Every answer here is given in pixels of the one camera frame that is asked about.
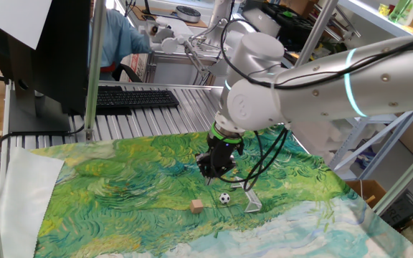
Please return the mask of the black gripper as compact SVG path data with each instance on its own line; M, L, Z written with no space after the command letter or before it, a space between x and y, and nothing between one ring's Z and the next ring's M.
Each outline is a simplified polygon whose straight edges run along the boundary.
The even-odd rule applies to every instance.
M241 138L208 138L208 153L196 154L196 164L201 175L204 177L204 184L209 186L215 179L214 173L226 173L237 167L234 152L241 156L244 150L244 143Z

